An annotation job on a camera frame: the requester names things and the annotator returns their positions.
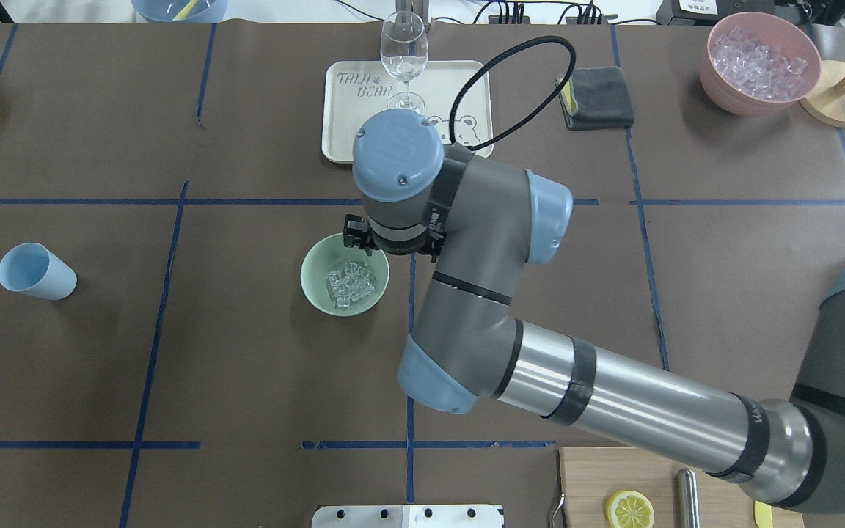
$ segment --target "gray cloth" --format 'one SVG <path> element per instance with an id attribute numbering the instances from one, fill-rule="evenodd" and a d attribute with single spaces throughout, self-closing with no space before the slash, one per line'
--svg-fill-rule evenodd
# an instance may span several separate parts
<path id="1" fill-rule="evenodd" d="M 560 93 L 566 127 L 574 131 L 630 127 L 634 124 L 631 94 L 620 67 L 587 67 L 573 70 L 570 80 L 576 110 Z"/>

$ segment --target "metal hook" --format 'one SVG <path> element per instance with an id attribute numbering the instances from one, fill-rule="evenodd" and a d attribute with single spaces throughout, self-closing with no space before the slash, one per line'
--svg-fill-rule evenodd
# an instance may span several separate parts
<path id="1" fill-rule="evenodd" d="M 549 528 L 556 528 L 556 524 L 554 523 L 554 519 L 556 518 L 556 514 L 560 511 L 563 511 L 563 506 L 566 504 L 566 494 L 560 492 L 560 502 L 556 504 L 556 507 L 553 508 L 553 512 L 549 514 Z M 561 515 L 563 517 L 563 526 L 566 525 L 566 516 Z"/>

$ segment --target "green bowl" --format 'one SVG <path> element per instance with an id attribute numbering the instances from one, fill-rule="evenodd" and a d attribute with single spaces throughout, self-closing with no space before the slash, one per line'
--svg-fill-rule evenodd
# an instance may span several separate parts
<path id="1" fill-rule="evenodd" d="M 348 261 L 363 262 L 376 278 L 376 284 L 373 292 L 367 297 L 356 301 L 348 308 L 338 308 L 329 295 L 326 281 L 331 271 L 337 270 L 343 262 Z M 383 297 L 388 282 L 387 255 L 382 251 L 374 251 L 371 257 L 367 257 L 362 249 L 345 247 L 345 236 L 341 233 L 322 238 L 319 243 L 312 246 L 305 255 L 305 260 L 302 260 L 302 269 L 299 273 L 299 283 L 309 303 L 322 312 L 337 315 L 339 318 L 365 313 Z"/>

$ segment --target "pink bowl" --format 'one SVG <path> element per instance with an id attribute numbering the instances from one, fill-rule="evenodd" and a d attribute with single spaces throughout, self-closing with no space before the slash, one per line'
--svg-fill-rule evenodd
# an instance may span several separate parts
<path id="1" fill-rule="evenodd" d="M 805 86 L 798 96 L 792 100 L 762 100 L 754 98 L 749 94 L 741 93 L 736 87 L 723 79 L 710 58 L 710 47 L 715 41 L 728 34 L 732 26 L 740 26 L 742 29 L 750 29 L 762 44 L 772 47 L 779 47 L 781 54 L 788 58 L 800 57 L 808 61 L 807 69 L 801 77 L 805 80 Z M 789 23 L 775 15 L 757 12 L 737 13 L 718 21 L 710 37 L 706 41 L 706 48 L 700 58 L 700 82 L 703 89 L 710 96 L 713 103 L 719 105 L 726 111 L 731 111 L 737 116 L 764 116 L 774 114 L 804 99 L 805 96 L 817 84 L 821 77 L 821 54 L 817 53 L 817 47 L 808 39 L 808 36 L 798 29 L 794 24 Z"/>

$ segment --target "wine glass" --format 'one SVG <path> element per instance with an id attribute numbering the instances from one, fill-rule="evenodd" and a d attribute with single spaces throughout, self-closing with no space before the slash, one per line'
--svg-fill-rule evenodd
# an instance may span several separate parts
<path id="1" fill-rule="evenodd" d="M 425 24 L 412 11 L 396 11 L 383 21 L 380 34 L 380 62 L 406 90 L 389 100 L 388 108 L 406 108 L 425 113 L 425 103 L 419 94 L 409 91 L 409 81 L 419 77 L 429 60 L 429 41 Z"/>

